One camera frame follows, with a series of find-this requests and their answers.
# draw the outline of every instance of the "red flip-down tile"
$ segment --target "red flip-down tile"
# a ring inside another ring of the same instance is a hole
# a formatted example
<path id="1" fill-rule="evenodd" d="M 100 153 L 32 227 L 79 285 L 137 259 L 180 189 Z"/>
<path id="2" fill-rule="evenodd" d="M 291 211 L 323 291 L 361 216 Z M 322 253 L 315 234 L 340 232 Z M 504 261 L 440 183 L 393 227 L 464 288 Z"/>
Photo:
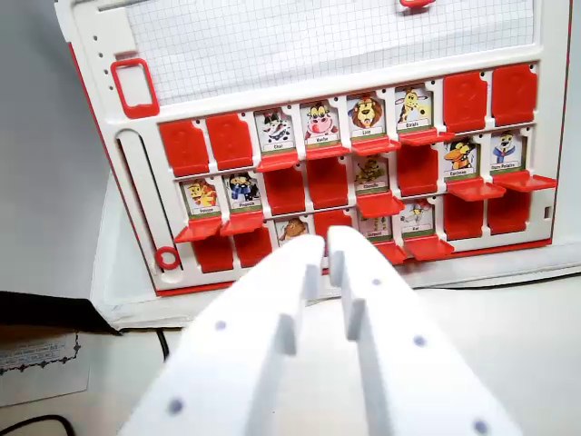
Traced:
<path id="1" fill-rule="evenodd" d="M 373 245 L 375 245 L 375 248 L 377 248 L 379 252 L 383 254 L 388 259 L 388 261 L 391 262 L 392 265 L 399 265 L 408 259 L 406 252 L 393 241 L 386 243 L 374 243 Z"/>
<path id="2" fill-rule="evenodd" d="M 399 141 L 403 145 L 419 147 L 421 145 L 430 145 L 435 143 L 447 143 L 454 139 L 456 134 L 451 132 L 438 132 L 435 128 L 422 130 L 421 132 L 412 132 L 410 134 L 400 134 Z"/>
<path id="3" fill-rule="evenodd" d="M 173 240 L 175 243 L 192 243 L 201 241 L 215 235 L 222 225 L 220 216 L 212 218 L 202 218 L 200 220 L 190 220 L 180 234 Z"/>
<path id="4" fill-rule="evenodd" d="M 252 232 L 262 227 L 264 214 L 262 211 L 231 213 L 230 220 L 220 229 L 221 236 Z"/>
<path id="5" fill-rule="evenodd" d="M 448 192 L 465 202 L 478 202 L 488 198 L 502 197 L 507 191 L 502 186 L 484 183 L 482 177 L 447 182 Z"/>
<path id="6" fill-rule="evenodd" d="M 389 139 L 388 136 L 372 139 L 353 140 L 351 138 L 351 150 L 359 156 L 371 156 L 372 154 L 389 153 L 399 150 L 401 143 Z"/>
<path id="7" fill-rule="evenodd" d="M 444 78 L 444 123 L 449 132 L 484 129 L 487 115 L 487 83 L 479 72 Z"/>
<path id="8" fill-rule="evenodd" d="M 252 166 L 251 134 L 237 114 L 211 116 L 206 126 L 219 170 Z"/>
<path id="9" fill-rule="evenodd" d="M 533 191 L 540 191 L 541 189 L 556 188 L 555 179 L 549 179 L 541 175 L 531 176 L 527 170 L 494 175 L 492 180 L 495 184 L 499 184 L 513 191 L 519 191 L 520 193 L 531 193 Z"/>
<path id="10" fill-rule="evenodd" d="M 535 119 L 538 77 L 528 64 L 502 66 L 492 73 L 492 115 L 497 125 Z"/>
<path id="11" fill-rule="evenodd" d="M 391 192 L 358 195 L 357 206 L 365 218 L 380 218 L 400 213 L 406 207 Z"/>
<path id="12" fill-rule="evenodd" d="M 192 120 L 163 123 L 159 127 L 167 160 L 176 177 L 208 173 L 203 132 L 194 127 Z"/>
<path id="13" fill-rule="evenodd" d="M 271 233 L 266 227 L 234 236 L 236 253 L 242 268 L 250 268 L 272 252 Z"/>
<path id="14" fill-rule="evenodd" d="M 268 171 L 284 170 L 299 163 L 299 155 L 296 150 L 291 152 L 267 154 L 262 156 L 262 160 L 256 171 L 266 173 Z"/>
<path id="15" fill-rule="evenodd" d="M 215 273 L 234 268 L 234 256 L 230 239 L 214 235 L 192 243 L 196 261 L 203 273 Z"/>
<path id="16" fill-rule="evenodd" d="M 436 261 L 450 256 L 454 247 L 442 241 L 437 235 L 409 238 L 405 241 L 406 250 L 419 261 Z"/>

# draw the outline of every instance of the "paper card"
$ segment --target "paper card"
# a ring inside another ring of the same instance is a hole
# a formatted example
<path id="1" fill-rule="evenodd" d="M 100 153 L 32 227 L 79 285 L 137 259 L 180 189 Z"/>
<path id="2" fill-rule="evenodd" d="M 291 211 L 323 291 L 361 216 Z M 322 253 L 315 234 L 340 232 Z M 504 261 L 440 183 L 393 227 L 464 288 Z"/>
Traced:
<path id="1" fill-rule="evenodd" d="M 493 134 L 490 139 L 490 173 L 512 173 L 525 169 L 527 139 L 518 131 Z"/>
<path id="2" fill-rule="evenodd" d="M 353 141 L 385 136 L 385 111 L 383 100 L 371 94 L 347 97 L 349 130 Z"/>
<path id="3" fill-rule="evenodd" d="M 425 199 L 405 203 L 399 214 L 401 235 L 404 238 L 427 236 L 434 233 L 434 206 Z"/>
<path id="4" fill-rule="evenodd" d="M 445 144 L 441 167 L 444 168 L 444 180 L 461 180 L 478 177 L 480 172 L 480 145 L 470 138 L 464 138 Z"/>
<path id="5" fill-rule="evenodd" d="M 307 219 L 299 216 L 289 220 L 275 221 L 274 227 L 276 228 L 276 239 L 280 247 L 297 236 L 309 233 Z"/>
<path id="6" fill-rule="evenodd" d="M 305 146 L 308 149 L 335 145 L 340 142 L 337 108 L 331 107 L 327 101 L 302 104 L 300 119 Z"/>
<path id="7" fill-rule="evenodd" d="M 206 179 L 194 179 L 181 183 L 183 200 L 192 220 L 220 216 L 216 187 Z"/>
<path id="8" fill-rule="evenodd" d="M 226 195 L 231 213 L 253 212 L 262 209 L 261 193 L 254 173 L 232 173 L 224 176 Z"/>
<path id="9" fill-rule="evenodd" d="M 254 113 L 262 154 L 288 152 L 295 148 L 291 118 L 280 108 Z"/>
<path id="10" fill-rule="evenodd" d="M 372 156 L 351 156 L 355 174 L 355 192 L 385 193 L 389 189 L 388 161 L 377 154 Z"/>
<path id="11" fill-rule="evenodd" d="M 401 133 L 427 130 L 433 124 L 433 98 L 423 84 L 396 88 L 396 130 Z"/>

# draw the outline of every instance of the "red plastic slot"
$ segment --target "red plastic slot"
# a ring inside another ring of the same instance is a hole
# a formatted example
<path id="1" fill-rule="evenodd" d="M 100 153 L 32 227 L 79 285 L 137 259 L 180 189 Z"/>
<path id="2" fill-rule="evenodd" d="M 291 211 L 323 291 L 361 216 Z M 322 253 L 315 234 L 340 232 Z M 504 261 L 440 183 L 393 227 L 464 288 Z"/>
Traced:
<path id="1" fill-rule="evenodd" d="M 167 160 L 176 177 L 208 173 L 208 152 L 202 130 L 194 127 L 191 120 L 163 123 L 159 127 Z"/>
<path id="2" fill-rule="evenodd" d="M 480 73 L 453 74 L 444 78 L 444 123 L 449 132 L 484 129 L 487 83 Z"/>
<path id="3" fill-rule="evenodd" d="M 449 193 L 456 195 L 465 202 L 478 202 L 488 198 L 502 197 L 507 191 L 502 186 L 484 183 L 482 177 L 447 182 L 447 185 Z"/>
<path id="4" fill-rule="evenodd" d="M 285 153 L 263 155 L 261 163 L 256 171 L 266 173 L 268 171 L 284 170 L 299 163 L 299 155 L 296 150 Z"/>
<path id="5" fill-rule="evenodd" d="M 175 243 L 193 243 L 201 241 L 215 235 L 222 225 L 220 216 L 212 218 L 202 218 L 201 220 L 190 220 L 188 226 L 184 228 L 173 240 Z"/>
<path id="6" fill-rule="evenodd" d="M 510 191 L 488 201 L 488 227 L 492 234 L 523 232 L 527 229 L 530 193 Z"/>
<path id="7" fill-rule="evenodd" d="M 398 150 L 398 182 L 401 194 L 420 195 L 438 190 L 438 152 L 431 147 Z"/>
<path id="8" fill-rule="evenodd" d="M 365 218 L 380 218 L 400 213 L 406 207 L 391 192 L 358 195 L 357 206 Z"/>
<path id="9" fill-rule="evenodd" d="M 315 209 L 347 204 L 347 168 L 337 157 L 307 161 L 307 176 Z"/>
<path id="10" fill-rule="evenodd" d="M 262 211 L 231 213 L 230 220 L 220 229 L 221 236 L 252 232 L 262 227 L 264 214 Z"/>
<path id="11" fill-rule="evenodd" d="M 465 202 L 455 195 L 444 195 L 444 232 L 449 241 L 481 237 L 483 222 L 483 201 Z"/>
<path id="12" fill-rule="evenodd" d="M 541 189 L 556 188 L 555 179 L 549 179 L 541 175 L 531 176 L 527 170 L 494 175 L 492 180 L 495 184 L 513 191 L 519 191 L 520 193 L 531 193 L 533 191 L 540 191 Z"/>
<path id="13" fill-rule="evenodd" d="M 242 268 L 251 268 L 272 252 L 271 234 L 266 227 L 235 235 L 234 245 Z"/>
<path id="14" fill-rule="evenodd" d="M 305 188 L 300 170 L 292 167 L 265 173 L 264 184 L 273 215 L 305 210 Z"/>
<path id="15" fill-rule="evenodd" d="M 206 125 L 219 170 L 252 166 L 251 134 L 237 114 L 211 116 Z"/>
<path id="16" fill-rule="evenodd" d="M 454 247 L 442 241 L 437 235 L 409 238 L 405 241 L 406 249 L 419 261 L 436 261 L 450 256 Z"/>
<path id="17" fill-rule="evenodd" d="M 203 273 L 226 271 L 234 267 L 230 239 L 214 235 L 203 241 L 196 241 L 192 246 Z"/>
<path id="18" fill-rule="evenodd" d="M 497 125 L 533 121 L 537 82 L 528 64 L 497 68 L 492 74 L 492 115 Z"/>

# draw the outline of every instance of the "cartoon bear card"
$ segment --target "cartoon bear card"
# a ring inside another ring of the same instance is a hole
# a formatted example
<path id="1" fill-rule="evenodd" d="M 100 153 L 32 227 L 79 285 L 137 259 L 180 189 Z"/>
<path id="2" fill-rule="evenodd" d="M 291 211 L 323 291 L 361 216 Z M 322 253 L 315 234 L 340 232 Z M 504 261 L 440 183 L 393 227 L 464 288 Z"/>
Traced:
<path id="1" fill-rule="evenodd" d="M 253 212 L 262 209 L 261 193 L 254 173 L 231 173 L 223 176 L 231 213 Z"/>
<path id="2" fill-rule="evenodd" d="M 216 187 L 205 179 L 194 179 L 181 183 L 183 200 L 192 220 L 220 216 L 221 210 Z"/>
<path id="3" fill-rule="evenodd" d="M 340 142 L 339 114 L 326 100 L 302 104 L 300 119 L 307 149 Z"/>
<path id="4" fill-rule="evenodd" d="M 386 134 L 383 100 L 371 94 L 350 95 L 347 97 L 347 110 L 352 141 Z"/>
<path id="5" fill-rule="evenodd" d="M 372 156 L 353 155 L 351 159 L 357 195 L 385 193 L 389 189 L 387 159 L 378 154 Z"/>
<path id="6" fill-rule="evenodd" d="M 512 173 L 525 169 L 527 139 L 518 131 L 493 134 L 490 139 L 490 173 Z"/>
<path id="7" fill-rule="evenodd" d="M 478 177 L 480 172 L 480 145 L 470 138 L 444 144 L 440 167 L 444 168 L 444 180 L 462 180 Z"/>
<path id="8" fill-rule="evenodd" d="M 396 88 L 396 130 L 399 134 L 427 130 L 433 124 L 433 98 L 423 84 Z"/>
<path id="9" fill-rule="evenodd" d="M 280 108 L 254 113 L 262 154 L 288 152 L 295 148 L 292 120 Z"/>

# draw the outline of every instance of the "grid paper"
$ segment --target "grid paper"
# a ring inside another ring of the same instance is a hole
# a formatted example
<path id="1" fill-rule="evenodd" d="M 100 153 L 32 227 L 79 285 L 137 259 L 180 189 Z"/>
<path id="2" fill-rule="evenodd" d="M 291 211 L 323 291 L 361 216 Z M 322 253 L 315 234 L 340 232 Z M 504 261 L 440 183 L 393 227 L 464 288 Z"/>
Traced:
<path id="1" fill-rule="evenodd" d="M 161 104 L 533 42 L 533 0 L 436 0 L 403 11 L 399 0 L 127 6 Z"/>

